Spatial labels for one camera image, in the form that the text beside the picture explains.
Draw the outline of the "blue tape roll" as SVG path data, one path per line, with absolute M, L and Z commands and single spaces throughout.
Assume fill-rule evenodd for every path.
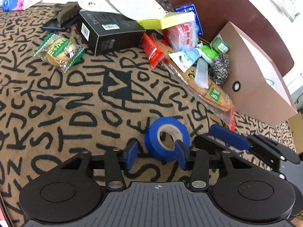
M 156 119 L 144 134 L 144 143 L 148 153 L 161 162 L 171 162 L 176 159 L 176 140 L 180 140 L 188 148 L 191 145 L 190 135 L 185 125 L 172 117 Z

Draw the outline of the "stacked cardboard boxes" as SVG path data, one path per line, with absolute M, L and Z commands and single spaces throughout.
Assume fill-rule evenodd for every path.
M 298 112 L 295 116 L 291 117 L 288 122 L 292 132 L 294 145 L 299 153 L 302 151 L 302 114 Z

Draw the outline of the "clear plastic case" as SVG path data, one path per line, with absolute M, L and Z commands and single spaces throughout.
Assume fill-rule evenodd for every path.
M 202 58 L 199 58 L 199 60 L 197 61 L 194 81 L 195 84 L 200 88 L 204 88 L 204 89 L 208 88 L 208 83 L 209 83 L 208 63 Z

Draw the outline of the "steel wool scrubber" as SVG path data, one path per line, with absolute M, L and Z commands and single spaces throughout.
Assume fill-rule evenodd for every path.
M 219 86 L 223 86 L 230 74 L 230 64 L 228 55 L 219 54 L 213 60 L 209 68 L 211 79 Z

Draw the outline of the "green white plastic gadget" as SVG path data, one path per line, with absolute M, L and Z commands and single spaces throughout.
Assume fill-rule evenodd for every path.
M 208 64 L 212 64 L 214 62 L 215 58 L 218 56 L 218 53 L 216 53 L 208 45 L 204 45 L 204 44 L 200 43 L 200 44 L 197 45 L 197 47 L 201 49 L 201 51 L 202 51 L 201 57 Z

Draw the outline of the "white blue tube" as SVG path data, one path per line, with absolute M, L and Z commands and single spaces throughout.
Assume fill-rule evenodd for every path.
M 202 50 L 200 48 L 169 53 L 169 57 L 183 73 L 185 73 L 201 56 Z

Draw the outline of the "letter patterned brown blanket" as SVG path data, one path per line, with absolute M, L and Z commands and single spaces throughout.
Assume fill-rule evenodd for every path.
M 26 222 L 22 187 L 78 152 L 143 141 L 161 116 L 190 136 L 218 120 L 141 49 L 86 53 L 67 72 L 33 58 L 51 15 L 43 5 L 1 13 L 1 196 L 14 226 Z

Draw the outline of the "red white plastic packet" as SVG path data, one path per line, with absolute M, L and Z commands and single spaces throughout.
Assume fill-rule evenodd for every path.
M 198 30 L 196 23 L 186 22 L 165 30 L 168 44 L 174 51 L 184 51 L 195 48 L 198 41 Z

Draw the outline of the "round cracker packet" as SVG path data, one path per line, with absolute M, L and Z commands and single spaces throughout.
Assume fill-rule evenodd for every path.
M 63 72 L 67 72 L 84 53 L 85 48 L 82 46 L 62 36 L 49 33 L 32 56 L 61 68 Z

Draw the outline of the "black product box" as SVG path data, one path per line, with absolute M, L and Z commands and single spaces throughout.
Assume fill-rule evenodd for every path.
M 80 10 L 77 31 L 94 56 L 139 46 L 145 29 L 122 14 Z

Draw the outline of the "dark brown wooden headboard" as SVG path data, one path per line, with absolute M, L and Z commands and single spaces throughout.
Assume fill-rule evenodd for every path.
M 174 7 L 193 3 L 203 31 L 212 40 L 227 22 L 246 33 L 273 60 L 282 76 L 294 66 L 285 43 L 271 23 L 249 0 L 168 0 Z

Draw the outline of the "brown monogram phone case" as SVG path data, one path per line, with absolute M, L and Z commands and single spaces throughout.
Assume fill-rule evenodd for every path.
M 156 2 L 165 10 L 166 13 L 175 12 L 174 7 L 168 0 L 156 0 Z

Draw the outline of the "black smartphone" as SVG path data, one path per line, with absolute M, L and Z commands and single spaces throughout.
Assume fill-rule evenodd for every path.
M 72 19 L 69 19 L 68 21 L 65 21 L 61 24 L 58 23 L 58 20 L 56 18 L 51 19 L 47 21 L 41 29 L 43 31 L 49 31 L 49 32 L 63 32 L 66 31 L 68 28 L 70 28 L 73 24 L 75 24 L 77 21 L 77 16 L 75 16 Z

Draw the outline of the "white fabric insole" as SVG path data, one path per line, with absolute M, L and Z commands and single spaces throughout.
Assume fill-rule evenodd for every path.
M 134 21 L 161 19 L 165 10 L 155 0 L 109 0 L 120 13 Z

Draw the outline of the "olive hair claw clip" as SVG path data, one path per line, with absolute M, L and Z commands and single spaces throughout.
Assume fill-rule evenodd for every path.
M 78 2 L 57 3 L 53 5 L 53 12 L 59 24 L 77 16 L 79 10 Z

